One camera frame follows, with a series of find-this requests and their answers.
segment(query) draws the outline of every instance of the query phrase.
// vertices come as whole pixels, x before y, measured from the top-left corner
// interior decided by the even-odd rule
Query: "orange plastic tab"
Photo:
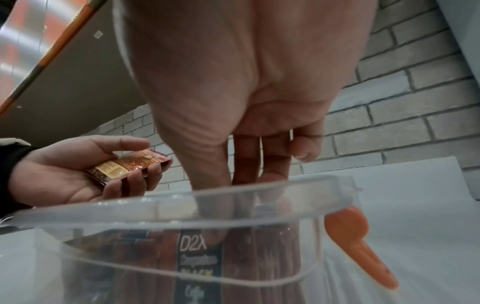
[[[375,281],[388,289],[397,289],[397,278],[364,241],[369,229],[367,218],[356,207],[325,217],[325,230],[330,238]]]

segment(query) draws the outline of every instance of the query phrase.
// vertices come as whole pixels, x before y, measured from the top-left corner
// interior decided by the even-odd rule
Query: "hand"
[[[85,136],[60,141],[32,151],[13,169],[8,189],[13,199],[29,206],[43,207],[122,196],[142,196],[154,190],[162,178],[160,163],[148,167],[148,177],[131,172],[126,180],[129,193],[122,194],[122,181],[113,180],[105,188],[84,170],[115,159],[114,151],[148,149],[146,139],[130,136]]]
[[[288,179],[366,44],[376,0],[114,1],[120,51],[193,189]],[[263,174],[260,168],[263,145]]]

